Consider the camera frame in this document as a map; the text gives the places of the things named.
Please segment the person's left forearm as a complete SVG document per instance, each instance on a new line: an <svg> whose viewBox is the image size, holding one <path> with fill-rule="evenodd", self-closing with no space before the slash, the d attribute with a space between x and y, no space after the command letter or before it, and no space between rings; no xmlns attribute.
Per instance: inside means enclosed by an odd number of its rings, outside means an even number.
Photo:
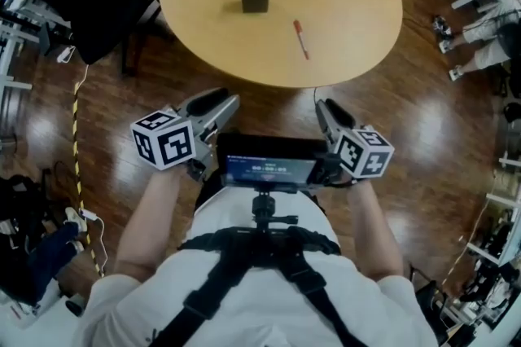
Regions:
<svg viewBox="0 0 521 347"><path fill-rule="evenodd" d="M120 237L113 269L115 275L129 276L143 283L163 262L185 171L183 165L178 165L152 174Z"/></svg>

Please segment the white metal desk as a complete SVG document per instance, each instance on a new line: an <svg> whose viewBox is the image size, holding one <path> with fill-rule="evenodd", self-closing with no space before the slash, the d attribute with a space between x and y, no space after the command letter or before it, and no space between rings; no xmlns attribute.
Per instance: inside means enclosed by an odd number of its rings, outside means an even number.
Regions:
<svg viewBox="0 0 521 347"><path fill-rule="evenodd" d="M15 52L26 42L39 43L40 25L26 15L10 12L0 6L0 103L6 89L31 90L30 83L16 81L9 74Z"/></svg>

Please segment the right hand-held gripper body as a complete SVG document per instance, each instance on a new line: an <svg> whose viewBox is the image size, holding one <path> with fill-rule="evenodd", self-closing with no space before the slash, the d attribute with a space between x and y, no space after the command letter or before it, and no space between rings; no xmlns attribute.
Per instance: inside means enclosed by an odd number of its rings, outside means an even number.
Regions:
<svg viewBox="0 0 521 347"><path fill-rule="evenodd" d="M353 179L382 177L395 151L379 132L367 129L338 130L329 149Z"/></svg>

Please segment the red pen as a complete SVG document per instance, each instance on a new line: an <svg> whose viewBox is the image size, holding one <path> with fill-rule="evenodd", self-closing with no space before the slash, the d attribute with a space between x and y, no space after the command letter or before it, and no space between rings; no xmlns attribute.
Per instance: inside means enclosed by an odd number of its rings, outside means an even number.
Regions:
<svg viewBox="0 0 521 347"><path fill-rule="evenodd" d="M293 25L294 25L294 28L296 30L296 34L299 38L299 42L300 42L300 46L301 46L301 49L304 53L304 57L309 60L309 51L305 45L305 42L304 42L304 32L303 32L303 29L302 29L302 26L300 24L300 22L298 20L294 20L293 21Z"/></svg>

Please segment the black phone with lit screen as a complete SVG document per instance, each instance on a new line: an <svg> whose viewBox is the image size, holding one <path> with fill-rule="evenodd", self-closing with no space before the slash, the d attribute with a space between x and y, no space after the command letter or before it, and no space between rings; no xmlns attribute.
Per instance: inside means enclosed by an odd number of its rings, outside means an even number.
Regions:
<svg viewBox="0 0 521 347"><path fill-rule="evenodd" d="M216 152L221 181L229 187L295 192L322 185L326 142L239 133L221 133Z"/></svg>

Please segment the black chest harness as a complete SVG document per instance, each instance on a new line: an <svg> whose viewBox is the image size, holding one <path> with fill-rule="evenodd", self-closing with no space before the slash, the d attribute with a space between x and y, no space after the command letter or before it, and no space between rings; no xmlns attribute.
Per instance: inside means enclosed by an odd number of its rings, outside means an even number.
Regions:
<svg viewBox="0 0 521 347"><path fill-rule="evenodd" d="M189 293L181 312L159 332L150 347L183 347L214 317L229 291L251 268L280 272L333 327L343 347L367 347L347 329L326 293L325 279L304 258L306 252L341 254L339 245L324 235L298 226L231 227L190 239L180 249L216 252L220 258L207 280Z"/></svg>

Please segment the white shirt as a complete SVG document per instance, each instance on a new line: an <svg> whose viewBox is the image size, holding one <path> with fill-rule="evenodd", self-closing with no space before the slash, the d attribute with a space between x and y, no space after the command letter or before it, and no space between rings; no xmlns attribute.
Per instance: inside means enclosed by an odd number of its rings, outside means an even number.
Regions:
<svg viewBox="0 0 521 347"><path fill-rule="evenodd" d="M255 191L214 187L196 209L184 243L231 227L256 228ZM296 215L296 226L338 244L322 209L306 194L274 193L278 213ZM290 225L274 224L270 229ZM97 281L75 334L75 347L150 347L200 288L220 254L196 250L166 253L145 282L112 273ZM438 347L405 275L374 281L349 260L306 252L326 281L326 293L347 329L367 347ZM333 327L276 270L251 268L232 288L214 317L183 347L343 347Z"/></svg>

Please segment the yellow black striped floor tape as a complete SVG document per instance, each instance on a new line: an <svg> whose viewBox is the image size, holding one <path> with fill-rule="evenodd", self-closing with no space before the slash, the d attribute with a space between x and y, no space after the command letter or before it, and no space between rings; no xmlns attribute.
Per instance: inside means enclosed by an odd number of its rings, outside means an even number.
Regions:
<svg viewBox="0 0 521 347"><path fill-rule="evenodd" d="M82 195L82 185L81 185L81 171L80 171L80 163L79 163L79 147L78 147L78 139L77 139L77 118L78 118L78 97L79 97L79 89L81 88L81 85L84 81L76 82L73 90L73 104L72 104L72 154L74 159L74 172L75 172L75 179L76 179L76 188L77 188L77 196L78 196L78 213L82 219L86 219L87 221L97 221L94 219L90 219L89 217L85 217L85 203L84 198ZM87 228L86 232L86 240L87 243L91 243L90 238L90 232ZM101 266L98 260L97 255L95 254L95 251L93 248L90 249L90 255L92 258L92 261L94 263L94 268L100 278L103 278L105 276L103 267Z"/></svg>

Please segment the person's right forearm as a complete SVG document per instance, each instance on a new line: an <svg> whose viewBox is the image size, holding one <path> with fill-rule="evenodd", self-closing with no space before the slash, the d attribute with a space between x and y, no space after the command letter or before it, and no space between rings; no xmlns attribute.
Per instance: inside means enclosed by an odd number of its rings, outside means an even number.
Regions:
<svg viewBox="0 0 521 347"><path fill-rule="evenodd" d="M374 281L403 275L403 256L371 183L361 181L350 186L347 204L360 272Z"/></svg>

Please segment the black chair with metal frame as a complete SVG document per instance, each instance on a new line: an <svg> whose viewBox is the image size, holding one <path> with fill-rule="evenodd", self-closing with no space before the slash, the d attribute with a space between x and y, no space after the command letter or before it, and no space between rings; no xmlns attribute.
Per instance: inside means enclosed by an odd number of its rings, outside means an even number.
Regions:
<svg viewBox="0 0 521 347"><path fill-rule="evenodd" d="M449 339L448 329L441 318L449 297L435 280L409 264L409 280L413 281L416 275L427 281L423 287L415 292L415 295L427 323L435 334L438 346L441 346Z"/></svg>

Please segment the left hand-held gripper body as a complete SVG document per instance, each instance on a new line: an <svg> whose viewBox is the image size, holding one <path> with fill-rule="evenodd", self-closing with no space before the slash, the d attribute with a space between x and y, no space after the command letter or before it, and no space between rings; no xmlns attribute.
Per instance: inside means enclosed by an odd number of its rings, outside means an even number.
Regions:
<svg viewBox="0 0 521 347"><path fill-rule="evenodd" d="M166 106L130 125L138 156L159 171L185 165L195 181L204 181L212 167L209 137L216 128L218 108L205 113L186 106Z"/></svg>

